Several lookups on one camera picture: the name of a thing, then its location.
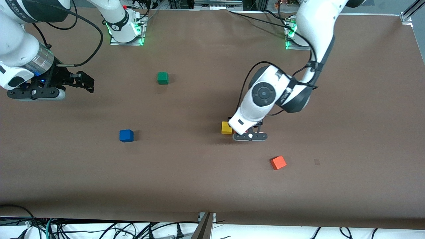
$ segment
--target metal post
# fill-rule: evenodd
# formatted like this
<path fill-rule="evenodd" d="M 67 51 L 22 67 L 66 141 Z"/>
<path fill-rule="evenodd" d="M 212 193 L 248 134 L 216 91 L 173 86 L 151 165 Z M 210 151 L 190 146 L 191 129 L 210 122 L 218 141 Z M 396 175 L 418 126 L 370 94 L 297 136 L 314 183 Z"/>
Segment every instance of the metal post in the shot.
<path fill-rule="evenodd" d="M 210 239 L 213 223 L 214 213 L 205 213 L 190 239 Z"/>
<path fill-rule="evenodd" d="M 421 7 L 425 5 L 425 0 L 416 0 L 410 7 L 408 7 L 404 12 L 401 13 L 400 18 L 403 24 L 407 25 L 412 22 L 411 16 L 417 13 Z"/>

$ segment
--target brown table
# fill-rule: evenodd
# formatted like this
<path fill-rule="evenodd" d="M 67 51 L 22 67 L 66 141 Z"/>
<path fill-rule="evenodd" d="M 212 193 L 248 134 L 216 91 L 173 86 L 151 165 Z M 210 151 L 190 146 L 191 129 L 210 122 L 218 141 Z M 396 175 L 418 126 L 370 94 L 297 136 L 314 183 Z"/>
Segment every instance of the brown table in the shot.
<path fill-rule="evenodd" d="M 100 26 L 97 10 L 79 13 Z M 64 63 L 83 61 L 99 38 L 82 21 L 39 26 Z M 396 16 L 340 16 L 335 35 L 310 103 L 265 119 L 265 142 L 234 142 L 220 127 L 252 65 L 294 72 L 308 60 L 285 50 L 281 28 L 225 10 L 160 11 L 143 47 L 106 37 L 74 69 L 96 80 L 94 94 L 67 87 L 64 101 L 18 102 L 1 92 L 0 202 L 42 217 L 214 211 L 226 223 L 423 229 L 425 66 L 412 28 Z M 156 83 L 158 71 L 170 85 Z M 119 141 L 127 128 L 137 141 Z M 278 155 L 288 165 L 274 171 Z"/>

